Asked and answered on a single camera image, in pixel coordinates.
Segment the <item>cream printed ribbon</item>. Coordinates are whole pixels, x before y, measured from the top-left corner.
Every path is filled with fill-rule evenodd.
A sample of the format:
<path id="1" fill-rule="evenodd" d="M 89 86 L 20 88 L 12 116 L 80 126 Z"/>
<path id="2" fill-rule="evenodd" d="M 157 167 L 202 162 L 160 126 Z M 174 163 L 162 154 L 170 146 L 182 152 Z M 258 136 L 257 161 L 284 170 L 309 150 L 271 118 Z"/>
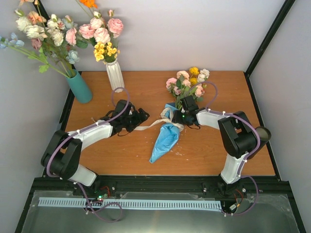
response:
<path id="1" fill-rule="evenodd" d="M 129 120 L 125 120 L 125 119 L 118 123 L 116 120 L 120 118 L 116 118 L 110 122 L 108 122 L 108 120 L 107 121 L 98 120 L 93 125 L 91 125 L 91 128 L 92 129 L 98 128 L 98 127 L 104 127 L 105 129 L 109 128 L 110 136 L 112 136 L 112 135 L 115 135 L 116 133 L 119 133 L 122 130 L 126 130 L 127 132 L 131 133 L 132 131 L 143 131 L 157 124 L 166 123 L 168 124 L 168 126 L 174 126 L 178 128 L 178 130 L 181 132 L 184 129 L 184 125 L 173 122 L 173 114 L 175 113 L 175 111 L 176 109 L 169 106 L 161 112 L 160 119 L 156 120 L 149 126 L 141 126 L 140 124 L 145 121 L 143 117 L 147 119 L 149 115 L 140 108 L 139 111 L 136 112 L 135 114 L 132 113 L 131 115 L 126 116 L 127 118 L 131 118 L 131 117 L 139 115 L 139 121 L 137 123 L 134 123 L 134 122 L 129 123 Z"/>

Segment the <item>blue paper bouquet wrapper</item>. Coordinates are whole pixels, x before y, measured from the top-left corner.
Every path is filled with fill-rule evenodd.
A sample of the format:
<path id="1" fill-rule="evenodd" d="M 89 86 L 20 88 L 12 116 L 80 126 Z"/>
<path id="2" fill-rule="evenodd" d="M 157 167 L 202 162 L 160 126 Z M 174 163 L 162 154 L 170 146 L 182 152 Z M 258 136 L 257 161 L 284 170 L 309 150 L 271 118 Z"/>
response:
<path id="1" fill-rule="evenodd" d="M 177 110 L 175 103 L 166 103 L 165 108 L 172 107 Z M 159 135 L 155 141 L 154 148 L 149 159 L 150 163 L 154 163 L 160 157 L 162 157 L 167 152 L 171 151 L 174 145 L 178 142 L 180 136 L 180 131 L 174 126 L 168 126 L 164 123 L 160 127 Z"/>

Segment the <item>pink yellow flower bouquet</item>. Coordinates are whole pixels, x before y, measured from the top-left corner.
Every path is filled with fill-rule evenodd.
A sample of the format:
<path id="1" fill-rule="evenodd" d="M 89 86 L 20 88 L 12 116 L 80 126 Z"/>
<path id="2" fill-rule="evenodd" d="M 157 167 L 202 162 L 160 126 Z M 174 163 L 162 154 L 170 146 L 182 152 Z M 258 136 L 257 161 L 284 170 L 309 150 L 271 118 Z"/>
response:
<path id="1" fill-rule="evenodd" d="M 175 108 L 182 109 L 181 99 L 192 96 L 195 101 L 202 101 L 206 84 L 198 84 L 207 81 L 210 72 L 207 69 L 199 70 L 191 67 L 189 71 L 178 71 L 175 78 L 166 81 L 166 89 L 174 96 Z"/>

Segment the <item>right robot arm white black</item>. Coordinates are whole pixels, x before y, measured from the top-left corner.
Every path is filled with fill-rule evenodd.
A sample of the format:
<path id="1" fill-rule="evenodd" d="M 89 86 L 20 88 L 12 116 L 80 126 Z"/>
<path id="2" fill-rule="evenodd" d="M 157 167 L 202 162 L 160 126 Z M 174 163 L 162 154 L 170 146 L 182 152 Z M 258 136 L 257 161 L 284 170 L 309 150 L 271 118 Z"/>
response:
<path id="1" fill-rule="evenodd" d="M 259 133 L 249 123 L 246 114 L 242 111 L 233 114 L 203 108 L 184 112 L 175 110 L 173 122 L 187 126 L 208 126 L 220 131 L 227 156 L 219 175 L 218 190 L 226 194 L 237 187 L 244 164 L 260 146 Z"/>

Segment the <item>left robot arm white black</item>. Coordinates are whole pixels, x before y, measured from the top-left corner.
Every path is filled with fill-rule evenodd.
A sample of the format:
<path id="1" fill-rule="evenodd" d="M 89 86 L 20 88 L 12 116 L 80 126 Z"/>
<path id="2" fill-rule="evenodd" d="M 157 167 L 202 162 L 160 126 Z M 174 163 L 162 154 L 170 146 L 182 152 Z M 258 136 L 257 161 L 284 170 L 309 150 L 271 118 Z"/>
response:
<path id="1" fill-rule="evenodd" d="M 124 111 L 119 107 L 109 111 L 94 124 L 81 130 L 58 130 L 52 136 L 41 158 L 41 164 L 47 173 L 80 183 L 90 195 L 97 195 L 101 190 L 101 183 L 96 180 L 98 175 L 94 171 L 80 164 L 81 152 L 100 140 L 119 134 L 122 129 L 132 132 L 149 116 L 142 108 L 136 110 L 129 105 Z"/>

